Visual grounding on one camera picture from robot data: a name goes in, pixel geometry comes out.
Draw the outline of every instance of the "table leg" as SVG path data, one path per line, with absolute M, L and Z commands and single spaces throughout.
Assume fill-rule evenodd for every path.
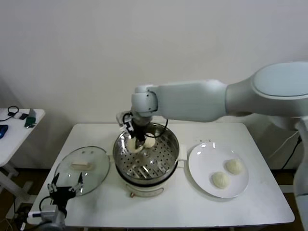
M 17 177 L 18 176 L 18 172 L 16 171 L 16 169 L 9 163 L 7 163 L 6 165 L 3 166 L 3 168 L 10 174 L 12 173 L 13 176 Z
M 0 185 L 3 186 L 10 193 L 14 194 L 16 197 L 20 197 L 24 200 L 28 200 L 30 198 L 30 195 L 25 190 L 20 188 L 2 172 L 0 172 Z

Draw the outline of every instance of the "round plate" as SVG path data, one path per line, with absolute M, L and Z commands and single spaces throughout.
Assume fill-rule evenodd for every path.
M 225 164 L 228 160 L 240 159 L 244 170 L 239 175 L 230 173 Z M 221 198 L 233 198 L 242 193 L 248 185 L 248 169 L 243 160 L 232 149 L 228 149 L 217 142 L 206 142 L 196 146 L 189 156 L 189 170 L 194 181 L 206 192 Z M 225 189 L 213 184 L 212 175 L 224 172 L 230 179 Z

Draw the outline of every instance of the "steamed bun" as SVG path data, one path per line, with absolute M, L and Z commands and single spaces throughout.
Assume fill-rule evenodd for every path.
M 230 173 L 232 173 L 234 175 L 238 175 L 243 171 L 244 166 L 239 159 L 232 159 L 232 160 L 227 161 L 226 169 Z
M 136 148 L 136 137 L 127 140 L 127 150 L 131 153 L 138 153 L 143 149 L 143 145 Z
M 146 137 L 145 142 L 144 142 L 144 147 L 145 148 L 152 148 L 155 145 L 156 139 L 154 137 Z
M 212 175 L 212 180 L 215 186 L 217 186 L 220 189 L 226 188 L 230 183 L 228 175 L 224 172 L 214 173 Z

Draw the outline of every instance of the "white tabletop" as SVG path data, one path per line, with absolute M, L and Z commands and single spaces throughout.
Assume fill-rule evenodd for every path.
M 179 143 L 188 149 L 202 141 L 226 144 L 245 161 L 249 170 L 246 191 L 233 199 L 213 197 L 192 180 L 187 165 L 177 168 L 168 188 L 152 198 L 130 198 L 114 163 L 108 176 L 94 191 L 68 201 L 67 226 L 76 227 L 217 227 L 287 223 L 295 217 L 260 151 L 243 124 L 170 124 Z M 112 154 L 119 135 L 117 124 L 77 124 L 56 159 L 32 211 L 49 195 L 59 162 L 74 149 L 95 145 Z M 38 224 L 39 218 L 29 218 Z
M 42 109 L 34 109 L 36 114 L 36 123 L 38 124 L 44 117 L 45 112 Z M 19 109 L 21 113 L 29 113 L 29 109 Z M 8 117 L 7 108 L 0 108 L 0 120 Z M 0 166 L 9 162 L 17 149 L 22 145 L 25 139 L 33 131 L 34 128 L 25 128 L 26 119 L 10 118 L 7 121 L 0 122 L 0 125 L 6 124 L 9 126 L 4 137 L 0 139 Z

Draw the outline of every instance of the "glass lid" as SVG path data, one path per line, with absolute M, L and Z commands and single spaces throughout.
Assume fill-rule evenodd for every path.
M 76 196 L 85 195 L 103 182 L 108 174 L 109 166 L 109 156 L 104 149 L 95 146 L 76 149 L 59 163 L 55 172 L 55 176 L 60 173 L 57 186 L 77 185 L 81 173 L 83 186 Z

